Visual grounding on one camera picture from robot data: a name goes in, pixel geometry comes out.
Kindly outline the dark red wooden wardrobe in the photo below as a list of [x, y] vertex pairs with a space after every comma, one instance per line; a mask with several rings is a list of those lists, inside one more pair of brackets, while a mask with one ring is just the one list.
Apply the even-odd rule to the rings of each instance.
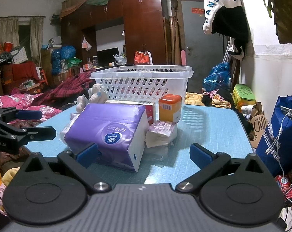
[[73, 46], [78, 58], [86, 61], [97, 53], [96, 31], [123, 25], [127, 64], [136, 51], [147, 50], [154, 64], [170, 64], [171, 34], [167, 0], [109, 0], [106, 5], [82, 3], [61, 18], [61, 41]]

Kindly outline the brown paper bag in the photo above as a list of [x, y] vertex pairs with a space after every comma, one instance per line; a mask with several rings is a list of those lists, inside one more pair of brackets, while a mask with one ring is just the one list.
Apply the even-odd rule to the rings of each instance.
[[248, 135], [249, 141], [253, 149], [258, 147], [263, 132], [268, 126], [268, 120], [262, 108], [262, 103], [257, 102], [251, 111], [249, 122], [253, 125], [253, 130]]

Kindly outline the blue shopping bag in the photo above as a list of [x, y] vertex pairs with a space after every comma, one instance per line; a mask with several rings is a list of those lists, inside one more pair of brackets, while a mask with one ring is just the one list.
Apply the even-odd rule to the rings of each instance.
[[288, 174], [292, 170], [292, 117], [282, 111], [282, 107], [292, 110], [292, 96], [280, 96], [256, 154], [273, 177]]

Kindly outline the beige curtains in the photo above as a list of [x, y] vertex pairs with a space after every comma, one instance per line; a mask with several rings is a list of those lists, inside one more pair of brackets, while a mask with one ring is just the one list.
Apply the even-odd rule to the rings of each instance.
[[[20, 46], [19, 22], [22, 16], [0, 17], [0, 44], [10, 42], [14, 47]], [[38, 67], [42, 66], [41, 47], [43, 44], [44, 16], [28, 16], [30, 60]]]

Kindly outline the white black hanging jacket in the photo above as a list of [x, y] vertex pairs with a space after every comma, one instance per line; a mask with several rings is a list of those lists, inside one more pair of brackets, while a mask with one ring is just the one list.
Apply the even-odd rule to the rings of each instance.
[[204, 0], [204, 12], [204, 33], [231, 38], [228, 54], [242, 60], [249, 42], [249, 30], [241, 0]]

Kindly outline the small pink tissue pack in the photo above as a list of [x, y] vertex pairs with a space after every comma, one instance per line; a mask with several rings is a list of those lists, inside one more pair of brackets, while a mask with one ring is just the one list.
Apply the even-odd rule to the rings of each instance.
[[148, 128], [145, 136], [145, 144], [148, 148], [167, 146], [177, 135], [177, 123], [157, 121]]

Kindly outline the orange medicine box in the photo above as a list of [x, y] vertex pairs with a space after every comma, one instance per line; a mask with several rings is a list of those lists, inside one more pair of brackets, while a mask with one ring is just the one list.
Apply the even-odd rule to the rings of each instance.
[[181, 119], [182, 98], [167, 94], [159, 99], [159, 120], [177, 123]]

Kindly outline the blue plastic bag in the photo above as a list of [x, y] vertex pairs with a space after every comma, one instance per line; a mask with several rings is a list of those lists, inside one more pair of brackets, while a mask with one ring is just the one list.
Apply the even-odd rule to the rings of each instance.
[[203, 88], [207, 92], [217, 89], [228, 90], [230, 78], [231, 72], [229, 62], [217, 64], [203, 80]]

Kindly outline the purple tissue pack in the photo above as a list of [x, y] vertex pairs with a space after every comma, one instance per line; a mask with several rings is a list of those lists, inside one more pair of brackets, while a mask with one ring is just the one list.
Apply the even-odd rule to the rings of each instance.
[[148, 128], [144, 106], [88, 104], [70, 125], [64, 142], [73, 152], [95, 143], [96, 163], [137, 173]]

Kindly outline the pink floral quilt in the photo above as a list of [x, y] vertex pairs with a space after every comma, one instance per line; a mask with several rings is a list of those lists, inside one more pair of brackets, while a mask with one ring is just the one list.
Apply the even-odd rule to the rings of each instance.
[[0, 108], [16, 107], [17, 109], [27, 111], [41, 111], [42, 118], [36, 120], [37, 122], [44, 122], [55, 115], [61, 113], [60, 109], [56, 109], [47, 105], [34, 106], [32, 103], [34, 100], [41, 96], [41, 94], [14, 94], [14, 95], [3, 95], [0, 96]]

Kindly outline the red white hanging bag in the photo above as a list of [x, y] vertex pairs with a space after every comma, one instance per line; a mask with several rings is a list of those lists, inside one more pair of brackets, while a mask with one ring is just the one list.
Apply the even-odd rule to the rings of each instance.
[[134, 65], [153, 65], [152, 56], [149, 51], [136, 51], [134, 54]]

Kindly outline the red plaid blanket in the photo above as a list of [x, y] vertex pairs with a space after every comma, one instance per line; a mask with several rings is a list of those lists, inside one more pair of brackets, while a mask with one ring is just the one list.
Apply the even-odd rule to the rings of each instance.
[[36, 97], [31, 106], [46, 105], [60, 109], [68, 103], [73, 103], [78, 96], [84, 93], [84, 89], [89, 88], [89, 84], [92, 81], [90, 79], [91, 73], [95, 71], [95, 69], [91, 69], [68, 78], [56, 88]]

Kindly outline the plush toy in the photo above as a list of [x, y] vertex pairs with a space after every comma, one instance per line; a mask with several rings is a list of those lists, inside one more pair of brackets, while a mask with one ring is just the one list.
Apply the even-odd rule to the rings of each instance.
[[108, 100], [107, 90], [102, 84], [94, 84], [88, 90], [88, 96], [85, 94], [78, 96], [74, 102], [76, 105], [76, 112], [81, 113], [88, 104], [102, 104]]

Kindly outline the orange yellow capsule box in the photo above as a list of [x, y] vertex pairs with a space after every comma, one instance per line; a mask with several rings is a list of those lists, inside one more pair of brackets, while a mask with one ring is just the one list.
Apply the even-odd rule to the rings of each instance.
[[126, 104], [126, 105], [138, 105], [144, 106], [149, 126], [155, 122], [155, 102], [150, 101], [124, 101], [124, 100], [107, 100], [106, 103], [111, 104]]

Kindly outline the white plastic laundry basket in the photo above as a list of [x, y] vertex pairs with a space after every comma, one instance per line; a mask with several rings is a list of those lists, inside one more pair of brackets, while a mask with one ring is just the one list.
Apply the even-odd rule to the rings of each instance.
[[120, 66], [91, 73], [111, 100], [158, 102], [167, 95], [185, 98], [187, 83], [194, 74], [188, 66]]

